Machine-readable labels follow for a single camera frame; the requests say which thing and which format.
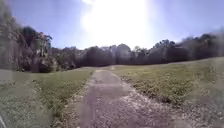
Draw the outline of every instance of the tree foliage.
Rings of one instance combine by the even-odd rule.
[[[224,56],[224,32],[205,33],[175,43],[162,40],[151,49],[126,44],[108,47],[51,47],[52,37],[17,24],[0,0],[0,68],[30,72],[70,70],[83,66],[148,65]]]

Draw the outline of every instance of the hillside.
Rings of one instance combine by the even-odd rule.
[[[149,98],[170,103],[195,121],[221,126],[224,58],[152,66],[115,66],[114,72]]]

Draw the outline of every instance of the grassy field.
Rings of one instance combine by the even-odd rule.
[[[46,128],[93,69],[32,74],[0,70],[0,115],[7,127]]]
[[[152,66],[115,66],[144,95],[191,117],[219,125],[224,119],[224,58]]]

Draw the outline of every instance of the green lawn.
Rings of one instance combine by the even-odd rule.
[[[92,68],[49,74],[0,70],[0,115],[7,127],[50,127],[92,72]]]
[[[224,58],[151,66],[115,66],[139,92],[209,124],[224,117]]]

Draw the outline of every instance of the gravel path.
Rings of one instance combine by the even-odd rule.
[[[87,84],[84,95],[66,107],[67,128],[191,128],[109,71],[95,71]]]

